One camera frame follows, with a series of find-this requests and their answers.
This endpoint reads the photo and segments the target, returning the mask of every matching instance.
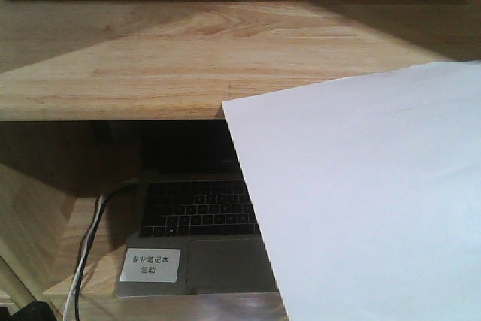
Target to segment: silver laptop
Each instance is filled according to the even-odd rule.
[[[141,125],[119,297],[277,290],[225,120]]]

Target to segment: white cable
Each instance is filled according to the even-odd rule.
[[[88,229],[88,231],[86,233],[86,237],[83,240],[83,246],[82,246],[82,253],[81,253],[80,261],[78,262],[77,269],[75,270],[74,278],[72,279],[72,284],[70,286],[70,290],[68,291],[67,300],[65,301],[65,306],[64,306],[64,309],[63,309],[62,321],[68,321],[68,316],[70,314],[71,300],[74,296],[74,291],[75,291],[75,285],[77,284],[77,281],[80,277],[80,265],[82,265],[85,261],[88,240],[90,239],[90,236],[93,232],[93,229],[95,228],[95,224],[98,222],[98,218],[100,217],[101,206],[105,202],[105,199],[106,199],[105,195],[101,195],[100,198],[98,199],[97,210],[95,212],[94,220],[92,221],[92,224],[90,225],[90,228]]]
[[[89,229],[87,230],[85,238],[83,239],[80,261],[78,262],[77,269],[75,270],[74,278],[72,279],[72,284],[70,286],[70,290],[68,291],[67,300],[65,301],[65,306],[64,306],[64,309],[63,309],[62,321],[68,321],[68,315],[70,314],[71,300],[74,296],[74,291],[75,291],[75,285],[77,284],[77,281],[80,278],[80,268],[81,268],[81,265],[85,262],[85,258],[86,258],[88,240],[90,239],[90,236],[93,233],[93,230],[95,228],[95,224],[98,223],[98,219],[101,216],[100,213],[101,213],[102,205],[106,202],[106,200],[110,197],[110,195],[112,195],[112,193],[116,192],[116,190],[118,190],[122,187],[128,186],[128,185],[131,185],[131,184],[135,184],[137,182],[138,182],[137,179],[131,179],[131,180],[127,180],[125,182],[122,182],[115,190],[113,190],[111,192],[104,193],[103,195],[101,195],[98,198],[97,210],[95,212],[94,219],[93,219],[92,223],[90,224]]]

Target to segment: desk surface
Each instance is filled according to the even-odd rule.
[[[481,58],[479,10],[406,2],[4,3],[0,120],[222,117],[227,99]]]

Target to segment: sticker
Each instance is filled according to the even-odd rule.
[[[180,250],[129,248],[123,263],[121,282],[176,282]]]

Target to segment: laptop screen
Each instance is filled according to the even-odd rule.
[[[165,174],[241,172],[225,120],[141,123],[142,167]]]

